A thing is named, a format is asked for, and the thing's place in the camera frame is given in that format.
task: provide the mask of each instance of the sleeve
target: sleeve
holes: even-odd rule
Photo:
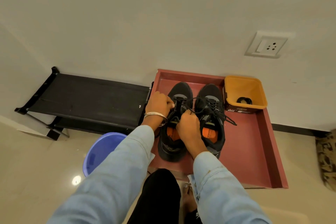
[[[153,130],[147,125],[137,127],[55,211],[48,224],[122,223],[154,158],[153,143]]]
[[[240,182],[210,152],[202,152],[194,161],[189,176],[204,224],[271,223]]]

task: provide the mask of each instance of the metal rod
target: metal rod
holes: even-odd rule
[[[51,130],[55,131],[56,133],[58,133],[58,134],[60,134],[60,135],[63,135],[63,136],[65,136],[65,137],[69,138],[69,136],[68,136],[67,134],[65,134],[65,133],[63,133],[63,132],[61,132],[61,131],[59,131],[59,130],[57,130],[57,129],[55,129],[55,128],[50,127],[48,124],[46,124],[46,123],[44,123],[43,121],[41,121],[41,120],[35,118],[34,116],[30,115],[29,113],[26,113],[26,115],[28,115],[28,116],[31,117],[32,119],[36,120],[36,121],[39,122],[40,124],[43,124],[43,125],[47,126],[48,129],[51,129]]]

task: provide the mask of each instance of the orange insole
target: orange insole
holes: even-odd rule
[[[213,143],[217,141],[218,131],[209,128],[203,128],[202,134],[204,137],[208,138]],[[180,139],[179,133],[175,128],[167,127],[167,135],[170,136],[170,138],[173,139],[173,141]]]

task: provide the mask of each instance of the black shoe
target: black shoe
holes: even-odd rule
[[[207,84],[198,93],[195,113],[199,118],[202,140],[217,158],[225,142],[224,121],[237,124],[224,114],[222,93],[214,84]]]
[[[179,139],[175,128],[181,115],[193,107],[193,92],[186,82],[179,82],[172,88],[168,96],[174,101],[175,107],[170,110],[167,116],[168,122],[161,127],[157,148],[162,159],[177,162],[184,157],[187,148]]]

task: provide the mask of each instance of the switch plate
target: switch plate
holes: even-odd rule
[[[245,56],[277,59],[283,53],[284,45],[294,37],[294,33],[257,31]]]

